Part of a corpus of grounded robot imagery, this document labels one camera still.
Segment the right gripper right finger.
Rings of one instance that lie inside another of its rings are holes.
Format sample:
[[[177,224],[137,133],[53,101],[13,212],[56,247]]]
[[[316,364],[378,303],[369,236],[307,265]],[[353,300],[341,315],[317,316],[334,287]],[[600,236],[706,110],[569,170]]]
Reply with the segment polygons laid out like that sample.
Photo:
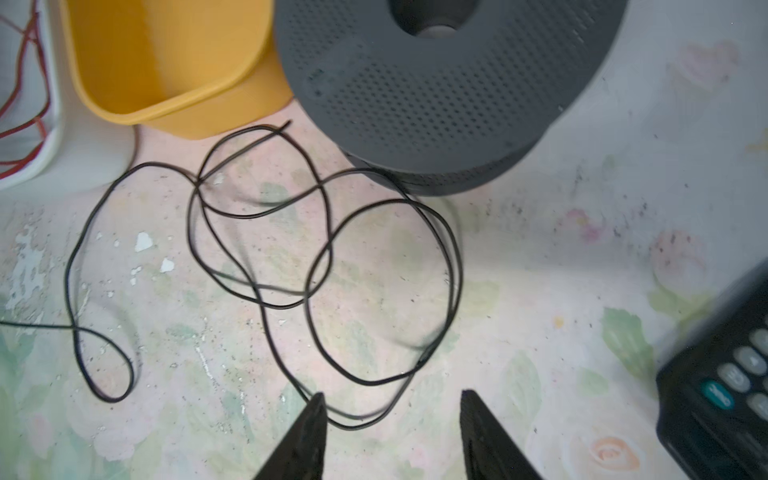
[[[542,479],[474,390],[461,393],[459,423],[469,480]]]

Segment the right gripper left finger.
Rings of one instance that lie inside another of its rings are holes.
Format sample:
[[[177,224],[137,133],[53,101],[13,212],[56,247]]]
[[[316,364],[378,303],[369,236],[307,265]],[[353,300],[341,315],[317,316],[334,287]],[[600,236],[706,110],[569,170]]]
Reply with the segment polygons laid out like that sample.
[[[327,441],[323,393],[314,394],[254,480],[320,480]]]

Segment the grey cable spool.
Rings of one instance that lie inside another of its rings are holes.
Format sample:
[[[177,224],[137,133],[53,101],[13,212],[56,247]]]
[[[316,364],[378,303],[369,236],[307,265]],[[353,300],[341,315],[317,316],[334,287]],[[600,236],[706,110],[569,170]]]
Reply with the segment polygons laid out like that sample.
[[[522,160],[598,72],[623,1],[279,1],[300,106],[348,160],[449,195]]]

